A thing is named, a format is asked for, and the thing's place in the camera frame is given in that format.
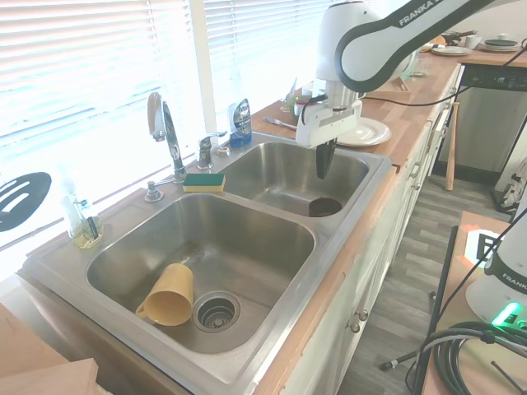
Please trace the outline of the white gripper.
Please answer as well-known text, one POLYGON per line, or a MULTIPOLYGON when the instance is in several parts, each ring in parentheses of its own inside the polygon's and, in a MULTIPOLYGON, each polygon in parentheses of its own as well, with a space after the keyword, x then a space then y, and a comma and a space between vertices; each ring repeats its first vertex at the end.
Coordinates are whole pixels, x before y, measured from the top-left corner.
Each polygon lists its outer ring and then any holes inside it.
POLYGON ((316 147, 316 174, 319 179, 329 171, 339 137, 358 126, 362 102, 355 100, 346 110, 335 112, 325 105, 308 105, 298 118, 296 143, 316 147))

